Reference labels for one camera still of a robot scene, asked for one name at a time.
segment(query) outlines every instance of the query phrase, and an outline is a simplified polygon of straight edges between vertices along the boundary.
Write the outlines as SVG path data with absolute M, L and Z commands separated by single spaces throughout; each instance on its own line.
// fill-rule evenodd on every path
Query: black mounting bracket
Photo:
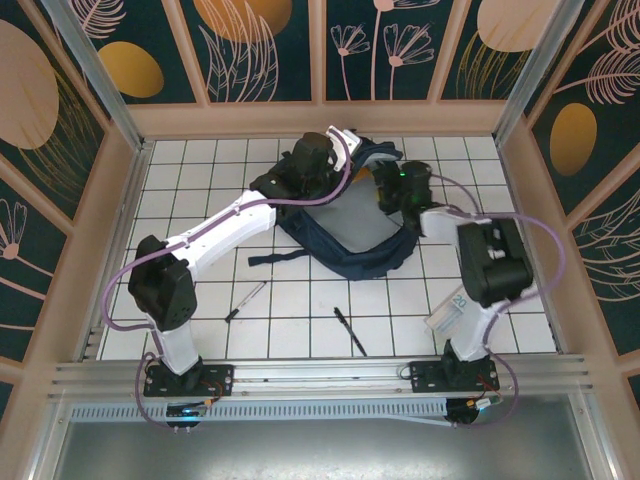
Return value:
M 176 375 L 163 363 L 152 365 L 146 370 L 143 395 L 149 398 L 228 397 L 233 389 L 234 370 L 233 365 L 203 365 L 202 359 L 183 375 Z

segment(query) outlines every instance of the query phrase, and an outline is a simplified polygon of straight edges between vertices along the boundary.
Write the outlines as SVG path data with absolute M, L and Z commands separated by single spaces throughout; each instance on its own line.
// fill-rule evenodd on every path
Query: gray floor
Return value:
M 503 415 L 491 408 L 482 415 Z M 568 403 L 524 398 L 499 426 L 395 420 L 207 424 L 173 435 L 142 424 L 73 424 L 56 479 L 591 478 Z

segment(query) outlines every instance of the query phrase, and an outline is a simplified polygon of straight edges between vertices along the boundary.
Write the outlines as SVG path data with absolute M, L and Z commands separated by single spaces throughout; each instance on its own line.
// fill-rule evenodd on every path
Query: pen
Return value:
M 358 350 L 360 350 L 360 352 L 362 353 L 362 356 L 366 357 L 367 352 L 364 351 L 364 347 L 360 343 L 360 340 L 358 340 L 358 337 L 356 337 L 356 334 L 354 333 L 353 329 L 349 325 L 349 322 L 347 322 L 347 319 L 344 318 L 344 315 L 342 315 L 342 312 L 340 311 L 340 309 L 338 307 L 334 308 L 333 313 L 336 314 L 336 317 L 338 317 L 338 320 L 340 320 L 340 323 L 344 325 L 344 328 L 347 329 L 347 332 L 349 332 L 349 335 L 351 335 L 351 338 L 353 339 L 353 343 L 356 344 L 356 347 L 358 347 Z
M 266 284 L 267 282 L 261 282 L 260 285 L 258 285 L 256 288 L 251 290 L 249 292 L 249 295 L 244 297 L 244 299 L 238 304 L 238 306 L 233 310 L 231 310 L 231 312 L 229 312 L 229 315 L 225 317 L 224 321 L 229 323 L 231 319 L 234 318 L 240 312 L 240 309 L 244 307 L 247 303 L 249 303 L 249 300 L 255 297 L 258 294 L 258 292 L 264 288 Z

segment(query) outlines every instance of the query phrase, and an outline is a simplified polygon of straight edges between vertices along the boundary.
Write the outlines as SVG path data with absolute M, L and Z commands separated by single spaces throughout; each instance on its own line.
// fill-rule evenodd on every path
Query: backpack strap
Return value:
M 264 263 L 277 263 L 285 260 L 295 260 L 296 258 L 308 256 L 309 252 L 307 252 L 304 248 L 300 250 L 295 250 L 290 253 L 272 253 L 271 255 L 261 255 L 255 257 L 249 257 L 249 266 L 255 267 L 256 265 L 262 265 Z

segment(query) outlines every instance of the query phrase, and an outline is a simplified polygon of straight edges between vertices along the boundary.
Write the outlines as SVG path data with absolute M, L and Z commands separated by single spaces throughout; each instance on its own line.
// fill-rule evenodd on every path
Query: dark teal wallpaper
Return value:
M 618 354 L 640 349 L 640 169 L 573 236 Z
M 127 104 L 195 102 L 160 0 L 70 0 L 69 5 Z
M 327 100 L 426 99 L 450 12 L 440 0 L 329 0 Z
M 211 102 L 311 100 L 307 0 L 180 5 Z
M 2 422 L 4 411 L 6 410 L 7 404 L 9 403 L 11 390 L 13 390 L 13 385 L 11 385 L 10 383 L 0 382 L 0 422 Z
M 612 0 L 533 126 L 565 213 L 640 141 L 640 4 Z
M 0 38 L 0 154 L 73 218 L 104 131 L 16 2 Z
M 558 66 L 558 63 L 560 63 L 560 61 L 562 60 L 562 57 L 564 57 L 564 54 L 566 53 L 567 48 L 569 48 L 569 45 L 571 45 L 571 42 L 576 36 L 576 33 L 578 33 L 578 30 L 580 30 L 580 27 L 582 26 L 582 22 L 584 22 L 585 17 L 589 13 L 589 10 L 591 10 L 591 7 L 593 7 L 593 4 L 595 3 L 595 1 L 596 0 L 585 0 L 585 2 L 582 4 L 582 9 L 578 14 L 578 18 L 576 18 L 576 21 L 573 24 L 573 27 L 571 27 L 571 30 L 569 31 L 564 41 L 562 42 L 562 45 L 560 46 L 558 53 L 556 54 L 555 58 L 549 65 L 549 68 L 547 68 L 547 71 L 543 79 L 540 81 L 538 88 L 535 89 L 535 91 L 533 92 L 533 95 L 531 95 L 531 98 L 527 103 L 527 106 L 524 108 L 525 115 L 528 116 L 531 113 L 531 110 L 533 109 L 533 107 L 538 102 L 538 99 L 540 98 L 542 91 L 547 87 L 547 82 L 549 80 L 549 77 L 551 77 L 552 73 L 555 71 L 556 67 Z
M 0 356 L 23 360 L 65 242 L 0 180 Z
M 553 0 L 473 0 L 442 99 L 506 99 L 555 3 Z

